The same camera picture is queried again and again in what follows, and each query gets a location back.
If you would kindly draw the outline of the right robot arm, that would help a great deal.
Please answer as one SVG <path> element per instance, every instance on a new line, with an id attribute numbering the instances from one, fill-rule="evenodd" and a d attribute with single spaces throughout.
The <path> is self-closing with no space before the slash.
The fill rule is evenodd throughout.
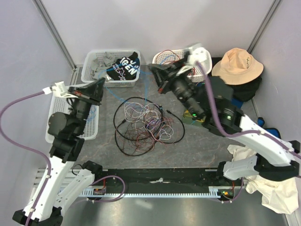
<path id="1" fill-rule="evenodd" d="M 194 85 L 188 78 L 194 67 L 206 73 L 200 62 L 189 64 L 185 60 L 148 66 L 159 79 L 160 94 L 171 91 L 194 120 L 204 120 L 202 126 L 209 132 L 235 140 L 256 152 L 242 160 L 220 162 L 216 182 L 224 186 L 232 180 L 257 175 L 277 182 L 299 177 L 300 165 L 295 160 L 297 149 L 293 144 L 267 132 L 233 105 L 233 90 L 221 78 L 204 75 L 204 85 Z"/>

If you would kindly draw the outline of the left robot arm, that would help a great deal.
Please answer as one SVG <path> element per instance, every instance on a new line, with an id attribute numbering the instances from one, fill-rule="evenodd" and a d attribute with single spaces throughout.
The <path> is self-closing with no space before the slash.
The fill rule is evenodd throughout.
<path id="1" fill-rule="evenodd" d="M 63 216 L 81 192 L 90 184 L 103 181 L 102 167 L 89 161 L 64 190 L 61 185 L 77 160 L 84 144 L 84 133 L 91 107 L 99 106 L 103 97 L 104 78 L 79 87 L 57 82 L 43 90 L 71 101 L 69 113 L 56 112 L 48 120 L 48 134 L 54 137 L 44 175 L 32 199 L 12 219 L 24 226 L 59 226 Z"/>

